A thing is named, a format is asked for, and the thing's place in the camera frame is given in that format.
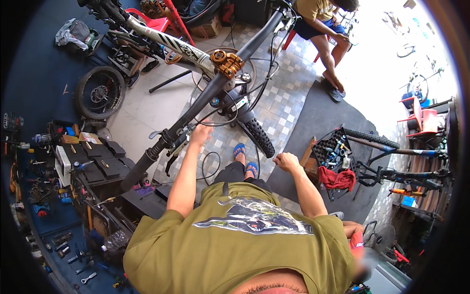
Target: silver bicycle frame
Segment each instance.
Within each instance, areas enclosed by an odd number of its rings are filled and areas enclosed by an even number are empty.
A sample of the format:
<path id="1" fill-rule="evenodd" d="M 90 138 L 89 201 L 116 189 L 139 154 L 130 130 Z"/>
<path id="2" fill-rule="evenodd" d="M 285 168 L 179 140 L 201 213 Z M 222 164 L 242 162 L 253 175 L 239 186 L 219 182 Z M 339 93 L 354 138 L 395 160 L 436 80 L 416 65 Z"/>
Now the silver bicycle frame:
<path id="1" fill-rule="evenodd" d="M 191 71 L 198 72 L 201 74 L 204 73 L 208 75 L 209 78 L 211 79 L 215 77 L 215 74 L 216 74 L 215 68 L 212 62 L 210 61 L 209 55 L 207 53 L 173 36 L 165 34 L 164 32 L 159 32 L 152 28 L 146 27 L 145 24 L 140 22 L 138 19 L 136 19 L 132 15 L 129 16 L 129 19 L 125 23 L 132 30 L 134 30 L 138 35 L 147 36 L 148 38 L 162 45 L 165 45 L 171 50 L 181 54 L 184 58 L 190 61 L 190 62 L 178 62 L 177 64 L 179 66 L 182 66 Z M 119 32 L 119 31 L 110 31 L 110 32 L 128 37 L 127 33 Z"/>

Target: black rubber mat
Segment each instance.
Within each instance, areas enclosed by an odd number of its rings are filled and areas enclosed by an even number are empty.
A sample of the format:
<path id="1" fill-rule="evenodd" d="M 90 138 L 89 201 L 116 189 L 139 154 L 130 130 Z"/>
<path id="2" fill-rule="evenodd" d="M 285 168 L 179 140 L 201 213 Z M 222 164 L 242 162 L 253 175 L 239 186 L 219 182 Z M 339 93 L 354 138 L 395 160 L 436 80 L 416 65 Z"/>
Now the black rubber mat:
<path id="1" fill-rule="evenodd" d="M 339 103 L 333 101 L 323 85 L 316 81 L 308 92 L 304 107 L 287 141 L 284 152 L 290 152 L 296 155 L 300 160 L 313 136 L 316 136 L 317 140 L 320 140 L 334 128 L 341 126 L 342 123 L 345 124 L 345 128 L 362 132 L 373 131 L 377 134 L 376 127 L 370 121 L 366 120 L 357 109 L 345 101 Z M 349 143 L 353 152 L 352 155 L 356 160 L 366 162 L 369 159 L 372 151 L 371 147 L 353 141 L 349 141 Z M 379 153 L 379 150 L 374 150 L 374 156 Z M 390 156 L 383 157 L 376 160 L 372 164 L 372 167 L 376 168 L 379 165 L 386 167 L 388 166 L 389 160 Z M 297 191 L 290 174 L 276 167 L 271 173 L 267 183 L 273 192 L 298 202 Z M 345 194 L 340 199 L 334 201 L 330 201 L 326 190 L 319 190 L 325 201 L 328 212 L 343 211 L 345 213 L 344 220 L 363 223 L 377 198 L 381 185 L 376 184 L 374 187 L 370 188 L 361 187 L 356 200 L 353 201 L 353 197 L 359 186 L 361 185 L 356 183 L 351 193 Z"/>

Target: red pole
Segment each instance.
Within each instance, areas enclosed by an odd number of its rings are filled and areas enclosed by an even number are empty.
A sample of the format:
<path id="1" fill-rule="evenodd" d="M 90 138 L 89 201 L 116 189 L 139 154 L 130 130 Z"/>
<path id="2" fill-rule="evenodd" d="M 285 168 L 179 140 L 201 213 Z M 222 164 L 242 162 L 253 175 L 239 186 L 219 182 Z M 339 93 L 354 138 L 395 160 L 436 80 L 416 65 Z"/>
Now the red pole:
<path id="1" fill-rule="evenodd" d="M 185 37 L 189 41 L 191 46 L 195 47 L 196 45 L 194 45 L 194 41 L 191 38 L 191 36 L 189 35 L 189 32 L 186 29 L 186 26 L 184 25 L 178 11 L 176 10 L 175 6 L 173 5 L 172 0 L 163 0 L 163 2 L 168 7 L 168 10 L 170 10 L 170 13 L 171 13 L 173 19 L 175 20 L 177 26 L 181 30 L 181 34 L 183 35 L 183 37 Z"/>

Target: olive green t-shirt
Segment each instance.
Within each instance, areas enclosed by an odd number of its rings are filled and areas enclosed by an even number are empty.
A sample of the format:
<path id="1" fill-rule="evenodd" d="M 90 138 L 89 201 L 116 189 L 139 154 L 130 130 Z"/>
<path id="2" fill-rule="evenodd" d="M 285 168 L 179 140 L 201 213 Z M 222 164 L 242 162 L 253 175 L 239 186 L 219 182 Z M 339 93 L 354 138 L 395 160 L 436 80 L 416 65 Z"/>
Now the olive green t-shirt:
<path id="1" fill-rule="evenodd" d="M 337 217 L 290 213 L 250 183 L 230 183 L 222 196 L 222 185 L 205 188 L 186 219 L 175 210 L 142 217 L 124 255 L 140 293 L 228 294 L 282 268 L 300 273 L 310 294 L 346 291 L 353 256 Z"/>
<path id="2" fill-rule="evenodd" d="M 333 17 L 336 7 L 328 0 L 297 0 L 294 9 L 304 18 L 319 21 L 327 21 Z"/>

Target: hand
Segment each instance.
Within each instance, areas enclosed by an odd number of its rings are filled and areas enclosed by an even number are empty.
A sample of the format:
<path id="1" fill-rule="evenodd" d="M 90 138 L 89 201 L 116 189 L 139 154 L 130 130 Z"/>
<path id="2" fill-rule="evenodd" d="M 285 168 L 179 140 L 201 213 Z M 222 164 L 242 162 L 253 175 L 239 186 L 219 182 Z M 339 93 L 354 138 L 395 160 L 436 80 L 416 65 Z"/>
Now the hand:
<path id="1" fill-rule="evenodd" d="M 213 129 L 213 127 L 208 127 L 202 124 L 197 125 L 196 129 L 191 134 L 191 137 L 189 139 L 189 145 L 197 147 L 199 152 L 201 152 L 201 147 L 207 140 L 211 138 L 211 133 Z"/>
<path id="2" fill-rule="evenodd" d="M 273 162 L 283 171 L 294 173 L 300 169 L 303 170 L 301 165 L 298 162 L 297 156 L 292 153 L 279 153 L 274 159 Z"/>
<path id="3" fill-rule="evenodd" d="M 333 17 L 331 18 L 331 20 L 333 21 L 333 26 L 339 25 L 339 20 L 336 14 L 333 13 Z"/>
<path id="4" fill-rule="evenodd" d="M 343 34 L 336 33 L 335 35 L 331 36 L 336 42 L 346 42 L 349 43 L 349 37 Z"/>

